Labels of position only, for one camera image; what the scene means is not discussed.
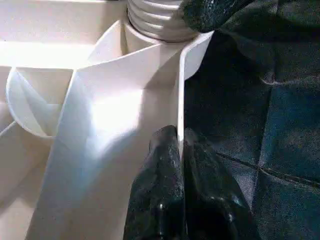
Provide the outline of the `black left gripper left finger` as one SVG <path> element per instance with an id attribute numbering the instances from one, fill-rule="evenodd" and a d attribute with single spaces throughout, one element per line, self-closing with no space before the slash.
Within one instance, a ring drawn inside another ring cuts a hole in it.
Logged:
<path id="1" fill-rule="evenodd" d="M 184 240 L 185 189 L 177 130 L 167 125 L 149 142 L 128 203 L 125 240 Z"/>

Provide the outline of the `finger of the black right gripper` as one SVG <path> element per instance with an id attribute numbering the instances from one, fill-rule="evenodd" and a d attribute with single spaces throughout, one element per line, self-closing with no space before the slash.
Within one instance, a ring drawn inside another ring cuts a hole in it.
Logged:
<path id="1" fill-rule="evenodd" d="M 185 0 L 182 19 L 192 30 L 208 33 L 221 27 L 239 9 L 239 0 Z"/>

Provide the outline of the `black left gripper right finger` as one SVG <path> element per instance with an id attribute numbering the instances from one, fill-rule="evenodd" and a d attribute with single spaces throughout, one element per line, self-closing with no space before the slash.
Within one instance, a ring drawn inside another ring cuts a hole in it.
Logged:
<path id="1" fill-rule="evenodd" d="M 185 212 L 191 240 L 253 240 L 255 221 L 243 192 L 209 142 L 184 131 Z"/>

